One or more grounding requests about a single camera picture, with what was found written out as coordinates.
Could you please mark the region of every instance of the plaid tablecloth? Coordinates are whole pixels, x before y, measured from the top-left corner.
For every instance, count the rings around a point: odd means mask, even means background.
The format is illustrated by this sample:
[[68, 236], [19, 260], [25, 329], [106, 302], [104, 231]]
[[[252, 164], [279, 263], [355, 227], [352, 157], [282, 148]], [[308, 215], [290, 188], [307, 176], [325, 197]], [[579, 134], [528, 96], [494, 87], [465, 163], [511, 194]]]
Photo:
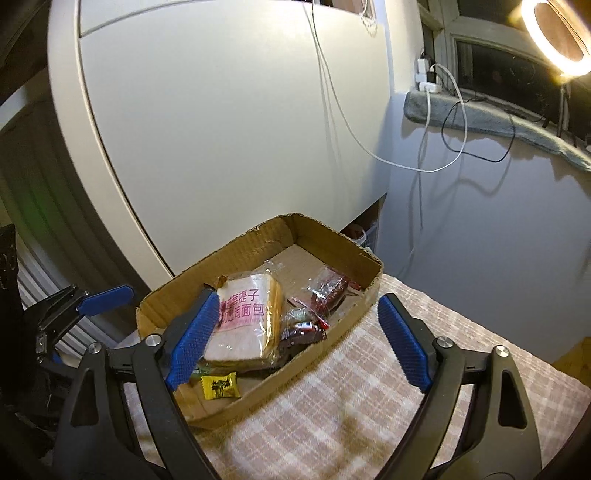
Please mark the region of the plaid tablecloth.
[[[509, 347], [527, 389], [546, 465], [591, 401], [591, 390], [551, 365], [384, 275], [381, 294], [395, 292], [435, 335], [461, 347]], [[159, 465], [135, 386], [128, 404], [145, 457]], [[212, 432], [195, 430], [224, 479], [372, 479], [392, 455], [422, 395], [406, 381], [378, 324], [376, 306], [325, 357], [267, 402]], [[451, 458], [470, 400], [463, 387], [435, 464]]]

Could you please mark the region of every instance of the light bulb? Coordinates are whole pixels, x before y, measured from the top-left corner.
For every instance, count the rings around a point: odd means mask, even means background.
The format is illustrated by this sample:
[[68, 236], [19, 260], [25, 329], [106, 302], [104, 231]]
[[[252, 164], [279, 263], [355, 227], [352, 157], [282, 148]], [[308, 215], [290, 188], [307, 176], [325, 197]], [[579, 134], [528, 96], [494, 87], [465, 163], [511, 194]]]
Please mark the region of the light bulb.
[[[569, 23], [570, 27], [574, 29], [575, 32], [577, 32], [580, 41], [584, 45], [584, 47], [581, 48], [583, 58], [580, 61], [568, 59], [559, 53], [548, 41], [535, 17], [535, 6], [538, 4], [549, 4], [553, 8], [558, 8], [565, 21]], [[591, 72], [591, 55], [589, 54], [589, 51], [591, 51], [591, 34], [570, 7], [558, 3], [555, 0], [523, 0], [521, 2], [521, 16], [527, 31], [535, 44], [538, 45], [538, 48], [546, 58], [562, 70], [565, 75], [569, 77], [578, 77], [581, 75], [587, 75]]]

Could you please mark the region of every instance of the gray towel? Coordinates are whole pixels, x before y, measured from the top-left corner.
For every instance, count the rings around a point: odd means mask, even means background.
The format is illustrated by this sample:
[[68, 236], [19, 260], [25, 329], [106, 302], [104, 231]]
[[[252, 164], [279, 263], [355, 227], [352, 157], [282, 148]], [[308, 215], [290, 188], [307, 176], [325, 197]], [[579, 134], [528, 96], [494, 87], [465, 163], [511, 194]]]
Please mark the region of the gray towel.
[[[449, 95], [431, 95], [431, 125], [440, 127], [456, 103], [457, 98]], [[484, 102], [469, 102], [465, 104], [465, 107], [470, 132], [504, 138], [513, 136], [513, 125], [504, 111]], [[427, 120], [427, 94], [408, 92], [404, 102], [404, 115], [411, 122], [424, 124]], [[515, 115], [512, 120], [515, 124], [515, 137], [519, 140], [546, 153], [558, 155], [581, 170], [591, 172], [591, 156], [586, 152], [575, 148], [532, 122]], [[447, 120], [446, 128], [464, 130], [464, 119], [459, 106], [457, 114], [451, 114]]]

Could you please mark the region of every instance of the charger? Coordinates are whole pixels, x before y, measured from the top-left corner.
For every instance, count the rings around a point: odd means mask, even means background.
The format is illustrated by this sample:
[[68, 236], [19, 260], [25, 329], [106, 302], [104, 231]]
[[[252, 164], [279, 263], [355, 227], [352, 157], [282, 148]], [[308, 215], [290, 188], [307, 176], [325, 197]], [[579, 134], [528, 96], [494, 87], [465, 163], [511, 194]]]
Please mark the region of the charger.
[[435, 72], [431, 71], [431, 60], [420, 58], [417, 60], [418, 73], [414, 80], [418, 83], [420, 92], [441, 93], [441, 85], [436, 82]]

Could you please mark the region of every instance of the plastic bag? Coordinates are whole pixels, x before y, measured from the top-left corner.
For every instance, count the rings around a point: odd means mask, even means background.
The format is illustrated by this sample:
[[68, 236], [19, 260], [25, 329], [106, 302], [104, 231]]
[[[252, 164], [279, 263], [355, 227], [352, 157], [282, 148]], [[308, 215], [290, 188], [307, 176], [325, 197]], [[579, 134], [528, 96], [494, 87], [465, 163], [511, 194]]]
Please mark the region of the plastic bag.
[[310, 309], [320, 326], [327, 329], [339, 320], [334, 313], [345, 296], [356, 295], [360, 289], [355, 282], [327, 265], [315, 278], [309, 280], [309, 284], [297, 296], [290, 297], [289, 301]]
[[285, 297], [269, 274], [223, 280], [219, 320], [199, 367], [242, 372], [268, 368], [277, 357]]
[[316, 322], [292, 325], [281, 332], [280, 351], [295, 345], [310, 345], [326, 340], [326, 331]]

